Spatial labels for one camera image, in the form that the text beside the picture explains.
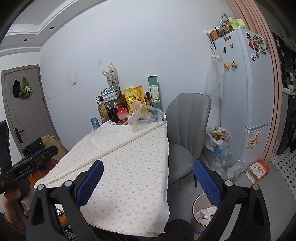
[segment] tall green box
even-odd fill
[[[156,109],[161,109],[160,96],[159,96],[159,92],[158,92],[158,83],[157,83],[156,75],[155,76],[149,76],[148,77],[148,83],[149,83],[149,86],[150,86],[152,105]]]

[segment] orange and white cardboard box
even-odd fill
[[[255,184],[265,177],[269,170],[268,165],[263,160],[259,160],[247,169],[246,175]]]

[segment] yellow snack bag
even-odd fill
[[[133,103],[141,103],[141,104],[146,104],[145,98],[144,98],[144,92],[142,86],[138,87],[133,87],[129,89],[125,89],[124,95],[126,96],[126,102],[128,103],[128,106],[130,107],[130,113],[133,113]]]

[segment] crumpled tissue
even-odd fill
[[[209,222],[212,220],[216,211],[217,211],[216,206],[208,207],[205,209],[201,209],[194,216],[196,217],[196,220],[198,220],[201,224],[208,226]]]

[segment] trash can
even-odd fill
[[[207,227],[206,225],[201,224],[195,217],[195,214],[200,211],[201,209],[208,208],[208,207],[213,207],[211,205],[210,201],[207,198],[207,195],[205,193],[200,194],[196,200],[194,201],[192,205],[192,226],[194,228],[194,231],[196,233],[202,233],[205,228]]]

